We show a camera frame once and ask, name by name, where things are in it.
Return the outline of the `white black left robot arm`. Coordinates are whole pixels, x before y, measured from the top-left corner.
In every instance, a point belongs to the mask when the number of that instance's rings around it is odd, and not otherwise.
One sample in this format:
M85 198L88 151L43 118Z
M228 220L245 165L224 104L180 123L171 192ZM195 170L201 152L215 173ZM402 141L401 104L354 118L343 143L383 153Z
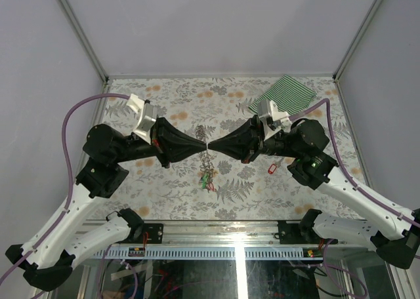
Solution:
M32 239L11 245L5 255L33 287L52 291L73 270L96 252L114 243L136 243L144 236L144 221L132 209L121 209L105 224L76 237L76 232L96 209L120 187L128 175L121 164L156 157L164 168L205 151L205 142L192 138L160 117L144 140L122 135L112 127L93 127L83 146L89 160L70 186L71 193Z

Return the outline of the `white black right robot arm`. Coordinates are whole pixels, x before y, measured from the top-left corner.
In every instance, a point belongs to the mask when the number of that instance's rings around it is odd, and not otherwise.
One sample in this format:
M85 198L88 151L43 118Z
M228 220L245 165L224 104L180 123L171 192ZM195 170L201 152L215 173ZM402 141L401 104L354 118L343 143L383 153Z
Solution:
M328 143L317 120L300 119L289 132L280 129L272 133L254 116L208 147L242 163L250 163L259 155L292 157L287 169L300 185L329 195L362 216L352 220L309 209L299 223L303 241L344 241L375 251L397 268L410 268L419 248L419 211L399 207L347 176L337 160L325 153Z

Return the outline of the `green key tag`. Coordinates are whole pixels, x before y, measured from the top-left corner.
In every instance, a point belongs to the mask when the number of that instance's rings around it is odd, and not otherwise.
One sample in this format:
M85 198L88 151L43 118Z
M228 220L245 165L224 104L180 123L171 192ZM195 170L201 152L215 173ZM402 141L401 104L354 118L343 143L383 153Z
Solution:
M206 188L208 185L208 175L205 174L204 176L202 176L200 181L201 181L201 187Z

